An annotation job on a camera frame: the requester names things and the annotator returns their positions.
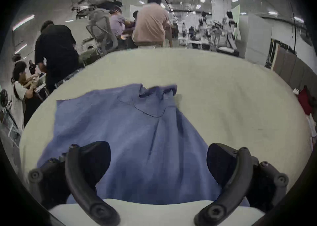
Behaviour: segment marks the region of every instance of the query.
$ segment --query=blue shirt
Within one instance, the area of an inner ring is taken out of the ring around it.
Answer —
[[[107,141],[111,163],[96,185],[100,198],[143,204],[215,200],[221,188],[206,164],[208,146],[177,109],[176,89],[131,84],[57,101],[54,137],[38,167],[73,143]]]

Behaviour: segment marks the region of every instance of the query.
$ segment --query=red cloth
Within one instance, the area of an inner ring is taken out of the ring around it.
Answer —
[[[309,104],[307,88],[305,87],[298,95],[298,101],[304,109],[305,114],[310,115],[313,108]]]

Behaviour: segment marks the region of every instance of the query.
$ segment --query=mesh office chair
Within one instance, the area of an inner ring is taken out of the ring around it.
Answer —
[[[110,14],[104,9],[95,9],[89,15],[86,29],[97,43],[101,55],[112,52],[118,46],[118,41],[111,31]]]

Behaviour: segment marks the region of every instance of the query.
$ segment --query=white shirt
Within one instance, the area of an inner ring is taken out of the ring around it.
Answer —
[[[23,112],[23,99],[24,95],[27,91],[26,88],[23,88],[23,86],[18,82],[14,82],[14,86],[16,88],[17,94],[20,99],[17,99],[14,94],[14,89],[12,87],[12,108],[11,113],[14,117],[14,120],[20,130],[23,130],[23,122],[24,122],[24,112]]]

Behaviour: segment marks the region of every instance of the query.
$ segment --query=black hair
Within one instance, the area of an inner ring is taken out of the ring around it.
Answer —
[[[227,16],[228,16],[228,18],[233,18],[232,12],[231,11],[227,11]]]
[[[109,11],[110,14],[114,14],[115,12],[120,12],[122,13],[121,9],[119,8],[119,6],[113,6],[112,9]]]
[[[155,2],[159,5],[161,5],[162,0],[147,0],[147,3],[152,3],[152,2]]]
[[[53,25],[53,21],[52,20],[47,20],[45,21],[43,24],[42,24],[42,27],[41,27],[41,32],[46,28],[48,27],[49,25]]]
[[[15,54],[14,56],[12,56],[12,61],[13,62],[17,62],[17,61],[19,61],[21,59],[22,59],[21,54]]]
[[[36,68],[36,65],[32,62],[32,60],[30,60],[29,61],[29,70],[30,70],[31,75],[35,74],[35,68]]]
[[[132,16],[134,17],[134,19],[137,19],[138,12],[139,12],[138,10],[133,12]]]
[[[25,69],[26,69],[26,63],[24,61],[17,62],[14,65],[11,82],[14,83],[15,81],[18,81],[20,78],[20,73],[23,73]]]

